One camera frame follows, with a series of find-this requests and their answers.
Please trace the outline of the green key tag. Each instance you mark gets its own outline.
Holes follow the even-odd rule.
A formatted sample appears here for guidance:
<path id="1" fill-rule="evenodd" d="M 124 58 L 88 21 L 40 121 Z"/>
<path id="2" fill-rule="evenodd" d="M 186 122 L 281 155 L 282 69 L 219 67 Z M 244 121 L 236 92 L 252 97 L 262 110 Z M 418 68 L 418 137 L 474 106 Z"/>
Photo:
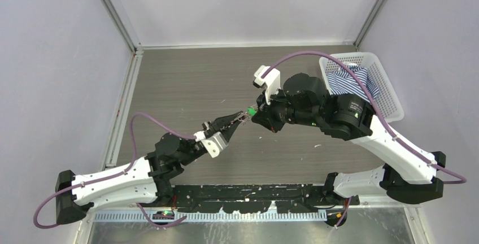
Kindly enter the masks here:
<path id="1" fill-rule="evenodd" d="M 254 117 L 256 113 L 257 113 L 257 108 L 255 107 L 247 108 L 247 114 L 249 115 L 249 117 Z"/>

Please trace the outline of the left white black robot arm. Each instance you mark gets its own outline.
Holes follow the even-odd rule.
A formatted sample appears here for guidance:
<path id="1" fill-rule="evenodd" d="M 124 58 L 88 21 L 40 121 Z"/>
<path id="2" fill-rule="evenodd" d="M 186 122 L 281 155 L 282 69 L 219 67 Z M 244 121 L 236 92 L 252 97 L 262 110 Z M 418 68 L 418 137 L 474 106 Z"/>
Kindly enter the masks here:
<path id="1" fill-rule="evenodd" d="M 246 116 L 239 111 L 207 121 L 191 137 L 167 132 L 154 151 L 108 171 L 86 175 L 60 172 L 55 186 L 56 224 L 74 223 L 90 212 L 124 204 L 168 206 L 174 197 L 170 180 L 205 154 L 217 157 Z"/>

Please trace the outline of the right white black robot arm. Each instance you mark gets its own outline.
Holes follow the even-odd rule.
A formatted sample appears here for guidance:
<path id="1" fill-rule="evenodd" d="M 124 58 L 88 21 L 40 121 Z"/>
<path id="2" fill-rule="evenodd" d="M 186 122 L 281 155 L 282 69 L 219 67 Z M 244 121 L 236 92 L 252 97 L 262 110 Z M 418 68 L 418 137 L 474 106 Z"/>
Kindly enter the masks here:
<path id="1" fill-rule="evenodd" d="M 373 107 L 355 94 L 331 95 L 321 79 L 298 73 L 280 81 L 274 70 L 266 78 L 256 75 L 262 89 L 252 121 L 272 132 L 285 124 L 319 128 L 332 138 L 361 146 L 380 158 L 378 168 L 357 173 L 329 173 L 322 195 L 329 204 L 356 195 L 387 195 L 406 204 L 420 204 L 443 196 L 444 183 L 430 164 L 444 165 L 445 154 L 405 149 L 379 121 Z"/>

